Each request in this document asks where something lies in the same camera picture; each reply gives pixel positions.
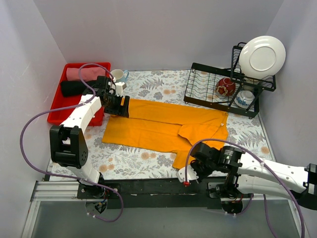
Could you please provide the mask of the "orange t shirt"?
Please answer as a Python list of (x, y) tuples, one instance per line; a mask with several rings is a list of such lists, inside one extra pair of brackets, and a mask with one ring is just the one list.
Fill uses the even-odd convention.
[(102, 142), (175, 153), (175, 169), (193, 160), (191, 147), (201, 139), (220, 149), (227, 139), (228, 113), (212, 109), (131, 99), (129, 117), (111, 116)]

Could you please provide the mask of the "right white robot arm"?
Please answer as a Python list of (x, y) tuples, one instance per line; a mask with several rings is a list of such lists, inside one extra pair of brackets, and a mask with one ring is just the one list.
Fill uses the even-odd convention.
[(295, 167), (256, 159), (247, 151), (224, 146), (211, 148), (200, 142), (189, 152), (194, 160), (187, 166), (186, 181), (201, 182), (214, 171), (227, 175), (222, 184), (211, 188), (220, 197), (258, 193), (295, 199), (299, 206), (317, 208), (317, 166)]

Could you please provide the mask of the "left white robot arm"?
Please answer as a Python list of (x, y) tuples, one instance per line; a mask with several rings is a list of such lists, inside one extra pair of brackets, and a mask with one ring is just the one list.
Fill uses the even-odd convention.
[(50, 129), (51, 159), (68, 168), (77, 177), (84, 190), (94, 198), (105, 194), (103, 176), (88, 162), (88, 147), (84, 132), (96, 112), (103, 108), (110, 115), (128, 117), (129, 97), (123, 96), (126, 83), (98, 76), (94, 86), (86, 88), (80, 106), (59, 126)]

